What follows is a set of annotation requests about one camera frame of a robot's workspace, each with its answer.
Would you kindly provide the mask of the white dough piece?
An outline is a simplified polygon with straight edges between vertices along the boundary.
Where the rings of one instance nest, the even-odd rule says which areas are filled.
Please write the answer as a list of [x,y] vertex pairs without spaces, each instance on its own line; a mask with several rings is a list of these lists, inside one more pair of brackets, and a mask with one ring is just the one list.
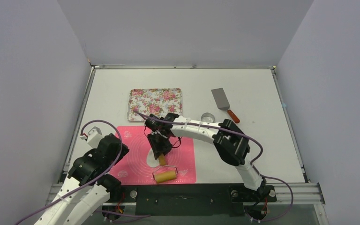
[[155,159],[152,149],[150,149],[147,154],[146,163],[151,168],[155,168],[155,167],[159,166],[159,160]]

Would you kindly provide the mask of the wooden dough roller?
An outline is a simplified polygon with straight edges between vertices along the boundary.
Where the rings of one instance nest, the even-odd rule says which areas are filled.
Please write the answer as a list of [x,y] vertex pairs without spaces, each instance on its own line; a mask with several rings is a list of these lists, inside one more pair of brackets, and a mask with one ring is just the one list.
[[157,184],[177,179],[178,168],[167,164],[164,154],[158,157],[159,166],[152,173],[152,177]]

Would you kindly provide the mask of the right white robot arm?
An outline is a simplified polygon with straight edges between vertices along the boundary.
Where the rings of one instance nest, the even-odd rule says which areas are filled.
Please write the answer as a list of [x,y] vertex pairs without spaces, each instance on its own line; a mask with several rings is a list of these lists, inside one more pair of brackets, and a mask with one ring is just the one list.
[[203,122],[174,113],[161,118],[153,114],[142,114],[141,117],[145,119],[145,127],[151,131],[147,139],[155,159],[174,149],[171,138],[181,140],[186,137],[203,141],[216,148],[222,161],[236,168],[249,199],[258,200],[264,195],[265,180],[253,168],[253,161],[247,158],[252,138],[245,135],[233,121]]

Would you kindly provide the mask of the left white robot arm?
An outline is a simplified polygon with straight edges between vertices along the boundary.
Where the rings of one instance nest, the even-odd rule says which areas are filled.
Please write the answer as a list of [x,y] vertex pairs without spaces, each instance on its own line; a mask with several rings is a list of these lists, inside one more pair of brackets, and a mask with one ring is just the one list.
[[60,191],[35,223],[81,225],[103,203],[118,200],[121,182],[109,171],[128,152],[121,136],[100,137],[95,148],[74,161]]

